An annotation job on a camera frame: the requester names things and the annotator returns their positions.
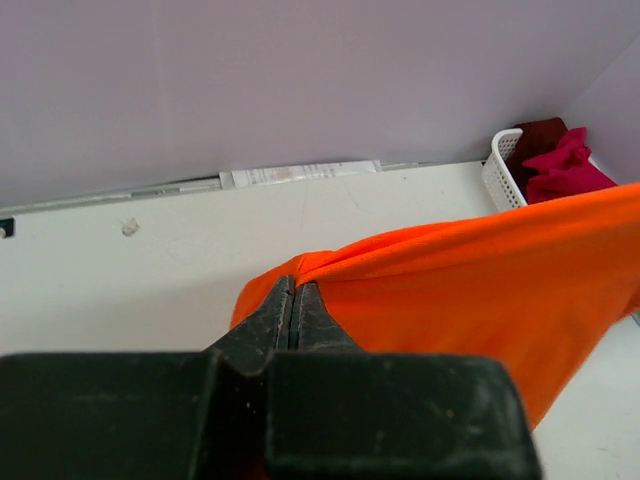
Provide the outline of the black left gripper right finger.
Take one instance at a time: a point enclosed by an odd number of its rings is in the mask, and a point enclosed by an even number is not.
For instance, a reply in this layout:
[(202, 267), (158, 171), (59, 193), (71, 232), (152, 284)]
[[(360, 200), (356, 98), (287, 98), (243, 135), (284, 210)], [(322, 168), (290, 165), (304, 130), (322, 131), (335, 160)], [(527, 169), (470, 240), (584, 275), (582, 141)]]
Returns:
[(329, 314), (315, 282), (302, 285), (295, 295), (293, 349), (334, 353), (361, 351), (353, 338)]

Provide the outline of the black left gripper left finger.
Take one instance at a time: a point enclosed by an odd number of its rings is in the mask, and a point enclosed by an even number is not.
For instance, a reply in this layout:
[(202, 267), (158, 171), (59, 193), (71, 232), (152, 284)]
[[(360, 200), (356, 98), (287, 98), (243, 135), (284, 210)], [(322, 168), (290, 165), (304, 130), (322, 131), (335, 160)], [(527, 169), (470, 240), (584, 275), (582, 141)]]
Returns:
[(293, 278), (279, 278), (260, 306), (209, 350), (221, 354), (226, 363), (243, 375), (256, 375), (271, 355), (289, 349), (293, 309)]

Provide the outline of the orange t shirt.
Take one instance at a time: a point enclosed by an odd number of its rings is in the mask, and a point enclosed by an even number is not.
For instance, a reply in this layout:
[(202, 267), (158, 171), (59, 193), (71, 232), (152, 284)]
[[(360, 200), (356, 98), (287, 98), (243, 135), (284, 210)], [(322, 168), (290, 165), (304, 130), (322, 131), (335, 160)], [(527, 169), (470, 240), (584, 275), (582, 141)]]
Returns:
[(500, 361), (537, 425), (609, 328), (639, 307), (639, 188), (298, 255), (245, 285), (232, 324), (285, 276), (315, 283), (329, 314), (367, 351)]

